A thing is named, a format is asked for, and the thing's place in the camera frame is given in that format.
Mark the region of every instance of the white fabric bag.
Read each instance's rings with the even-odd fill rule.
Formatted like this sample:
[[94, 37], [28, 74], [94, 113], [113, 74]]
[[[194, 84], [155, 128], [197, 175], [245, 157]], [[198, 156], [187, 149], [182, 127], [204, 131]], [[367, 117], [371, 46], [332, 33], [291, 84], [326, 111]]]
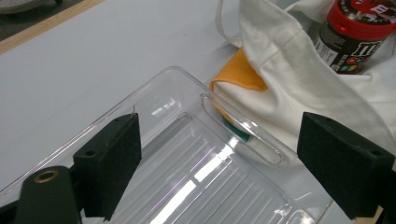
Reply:
[[[219, 0], [219, 32], [243, 48], [268, 90], [216, 82], [214, 91], [294, 150], [302, 114], [308, 111], [335, 119], [396, 155], [394, 36], [371, 59], [375, 65], [368, 66], [365, 76], [337, 75], [316, 54], [302, 26], [324, 22], [333, 0], [272, 2], [240, 0], [240, 37], [229, 37], [222, 27]], [[293, 17], [289, 10], [303, 16]]]

